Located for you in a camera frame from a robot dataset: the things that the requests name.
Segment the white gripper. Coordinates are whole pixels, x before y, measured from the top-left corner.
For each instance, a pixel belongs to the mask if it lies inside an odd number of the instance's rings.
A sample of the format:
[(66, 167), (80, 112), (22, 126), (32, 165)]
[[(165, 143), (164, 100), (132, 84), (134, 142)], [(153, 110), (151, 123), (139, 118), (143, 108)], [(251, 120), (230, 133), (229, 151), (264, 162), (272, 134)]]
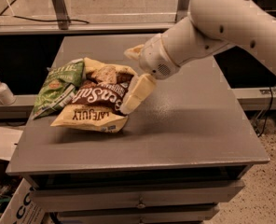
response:
[(180, 67), (168, 55), (163, 44), (162, 34), (153, 36), (144, 45), (126, 49), (124, 55), (131, 60), (138, 61), (142, 70), (148, 73), (135, 76), (131, 80), (120, 107), (120, 111), (128, 115), (156, 88), (156, 79), (171, 77), (179, 71)]

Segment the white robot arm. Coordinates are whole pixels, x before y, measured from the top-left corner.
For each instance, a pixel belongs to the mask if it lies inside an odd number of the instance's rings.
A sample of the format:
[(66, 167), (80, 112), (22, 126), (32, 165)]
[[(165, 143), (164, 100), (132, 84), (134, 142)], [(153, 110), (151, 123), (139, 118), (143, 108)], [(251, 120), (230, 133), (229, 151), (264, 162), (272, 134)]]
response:
[(276, 19), (252, 0), (190, 0), (187, 16), (125, 55), (145, 72), (134, 80), (120, 111), (135, 110), (154, 90), (158, 79), (181, 66), (237, 46), (276, 75)]

